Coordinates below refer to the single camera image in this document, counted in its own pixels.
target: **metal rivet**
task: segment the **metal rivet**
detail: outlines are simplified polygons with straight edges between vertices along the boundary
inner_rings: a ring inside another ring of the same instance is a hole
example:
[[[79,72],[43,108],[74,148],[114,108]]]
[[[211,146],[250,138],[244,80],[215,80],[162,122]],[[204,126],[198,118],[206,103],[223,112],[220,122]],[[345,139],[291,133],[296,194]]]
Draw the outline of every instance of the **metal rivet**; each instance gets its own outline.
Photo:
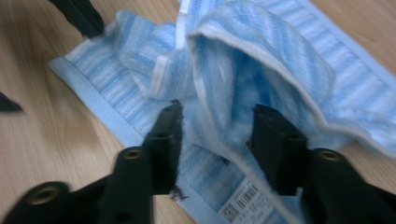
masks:
[[[320,151],[319,156],[328,161],[340,161],[341,157],[334,152],[331,151]]]
[[[123,156],[127,160],[136,160],[136,159],[140,158],[141,156],[143,156],[143,152],[140,150],[132,149],[132,150],[126,151]]]
[[[59,193],[60,189],[56,186],[46,186],[42,189],[38,189],[34,192],[28,199],[27,202],[31,205],[39,205],[43,203],[48,203],[55,199]]]

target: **blue striped fabric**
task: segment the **blue striped fabric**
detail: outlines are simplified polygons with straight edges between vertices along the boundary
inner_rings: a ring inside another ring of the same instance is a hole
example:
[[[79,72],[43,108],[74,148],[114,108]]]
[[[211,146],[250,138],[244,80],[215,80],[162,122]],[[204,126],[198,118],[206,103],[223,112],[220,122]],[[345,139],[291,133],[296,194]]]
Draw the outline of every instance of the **blue striped fabric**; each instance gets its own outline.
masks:
[[[356,139],[396,157],[396,81],[306,0],[184,0],[162,25],[120,11],[50,66],[126,147],[183,103],[179,203],[198,223],[228,223],[219,211],[245,178],[271,204],[266,222],[304,221],[245,146],[255,104],[279,110],[310,148]]]

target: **wooden surface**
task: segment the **wooden surface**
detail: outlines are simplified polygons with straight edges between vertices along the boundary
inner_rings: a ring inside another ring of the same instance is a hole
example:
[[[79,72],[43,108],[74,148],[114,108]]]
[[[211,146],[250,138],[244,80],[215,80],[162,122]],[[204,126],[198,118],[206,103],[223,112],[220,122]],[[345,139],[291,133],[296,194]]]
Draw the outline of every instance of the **wooden surface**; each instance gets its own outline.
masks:
[[[314,0],[323,12],[396,74],[396,2]],[[157,23],[174,21],[176,0],[92,0],[106,24],[119,9]],[[0,114],[0,217],[30,187],[52,180],[79,189],[108,174],[122,149],[116,138],[48,68],[83,38],[45,0],[0,1],[0,91],[24,113]],[[396,193],[396,160],[358,144],[342,151],[367,181]],[[193,223],[166,196],[156,223]]]

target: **barcode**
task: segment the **barcode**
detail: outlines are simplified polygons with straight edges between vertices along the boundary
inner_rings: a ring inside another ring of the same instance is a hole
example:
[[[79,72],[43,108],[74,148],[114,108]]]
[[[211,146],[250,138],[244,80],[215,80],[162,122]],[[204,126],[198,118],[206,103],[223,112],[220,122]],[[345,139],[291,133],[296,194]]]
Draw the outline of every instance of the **barcode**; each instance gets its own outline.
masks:
[[[235,218],[239,215],[239,211],[233,207],[231,203],[229,203],[225,209],[221,212],[221,214],[229,221],[233,222]]]
[[[251,201],[251,199],[256,195],[257,188],[254,185],[251,185],[250,188],[242,195],[242,197],[236,200],[236,203],[241,207],[245,208],[246,205]]]

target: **white label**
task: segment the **white label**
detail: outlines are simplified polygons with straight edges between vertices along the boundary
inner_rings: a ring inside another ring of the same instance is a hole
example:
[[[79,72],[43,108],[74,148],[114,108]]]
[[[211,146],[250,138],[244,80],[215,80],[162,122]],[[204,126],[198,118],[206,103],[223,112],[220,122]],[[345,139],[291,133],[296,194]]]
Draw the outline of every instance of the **white label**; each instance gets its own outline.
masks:
[[[262,224],[273,210],[262,193],[245,178],[219,214],[233,224]]]

